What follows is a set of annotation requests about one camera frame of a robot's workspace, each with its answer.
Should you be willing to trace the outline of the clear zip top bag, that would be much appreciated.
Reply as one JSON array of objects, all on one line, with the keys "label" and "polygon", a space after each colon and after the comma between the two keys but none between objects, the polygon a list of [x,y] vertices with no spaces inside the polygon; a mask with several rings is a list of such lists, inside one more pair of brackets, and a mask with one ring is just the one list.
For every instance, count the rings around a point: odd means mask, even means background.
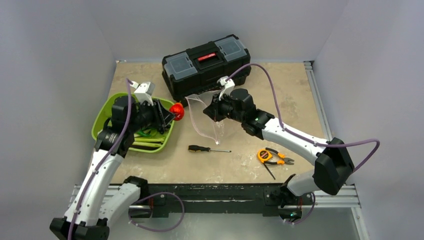
[{"label": "clear zip top bag", "polygon": [[212,90],[185,97],[194,130],[200,136],[213,140],[216,145],[221,143],[224,136],[224,124],[223,122],[213,121],[204,114],[203,110],[211,104],[213,96],[220,92],[220,90]]}]

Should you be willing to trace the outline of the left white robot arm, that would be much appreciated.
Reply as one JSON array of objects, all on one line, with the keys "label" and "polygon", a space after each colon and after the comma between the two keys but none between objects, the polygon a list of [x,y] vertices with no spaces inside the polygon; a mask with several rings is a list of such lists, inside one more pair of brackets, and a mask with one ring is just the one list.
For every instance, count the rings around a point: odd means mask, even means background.
[{"label": "left white robot arm", "polygon": [[103,107],[108,115],[97,134],[86,177],[64,216],[54,218],[49,226],[60,240],[106,240],[111,227],[130,204],[148,201],[147,180],[134,176],[128,177],[109,200],[104,198],[135,142],[135,134],[147,129],[163,134],[178,117],[157,98],[147,101],[130,94],[115,96]]}]

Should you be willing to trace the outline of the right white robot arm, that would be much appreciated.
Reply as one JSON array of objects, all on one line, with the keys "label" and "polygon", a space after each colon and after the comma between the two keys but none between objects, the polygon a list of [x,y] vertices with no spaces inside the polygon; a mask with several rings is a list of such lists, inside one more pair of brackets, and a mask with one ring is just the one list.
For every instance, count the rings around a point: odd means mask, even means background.
[{"label": "right white robot arm", "polygon": [[258,109],[244,88],[235,89],[223,97],[214,94],[203,113],[215,122],[224,119],[239,122],[247,134],[281,145],[313,165],[313,170],[290,176],[283,183],[280,196],[288,204],[314,191],[337,195],[354,171],[350,154],[342,146],[343,141],[336,137],[327,141],[289,125],[281,125],[277,117]]}]

